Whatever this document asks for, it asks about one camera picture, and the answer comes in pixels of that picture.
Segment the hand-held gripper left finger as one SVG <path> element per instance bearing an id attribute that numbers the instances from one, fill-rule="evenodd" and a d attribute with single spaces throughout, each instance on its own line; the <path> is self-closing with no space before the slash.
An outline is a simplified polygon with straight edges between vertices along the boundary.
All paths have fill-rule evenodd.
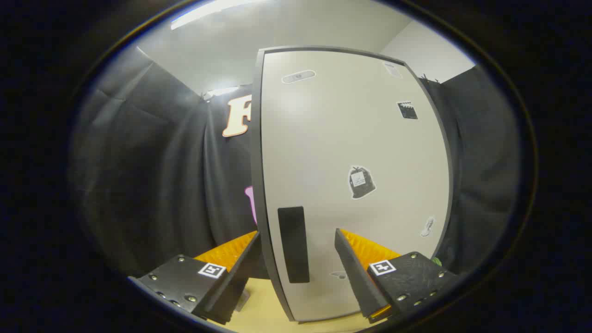
<path id="1" fill-rule="evenodd" d="M 228 241 L 196 257 L 177 254 L 135 286 L 173 312 L 226 324 L 240 302 L 261 255 L 258 231 Z"/>

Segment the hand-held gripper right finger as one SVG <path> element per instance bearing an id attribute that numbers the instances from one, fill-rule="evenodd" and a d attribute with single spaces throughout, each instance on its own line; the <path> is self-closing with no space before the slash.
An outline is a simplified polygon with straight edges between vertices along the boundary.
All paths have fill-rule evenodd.
<path id="1" fill-rule="evenodd" d="M 345 229 L 336 229 L 334 247 L 361 313 L 372 324 L 425 307 L 458 279 L 419 252 L 399 254 Z"/>

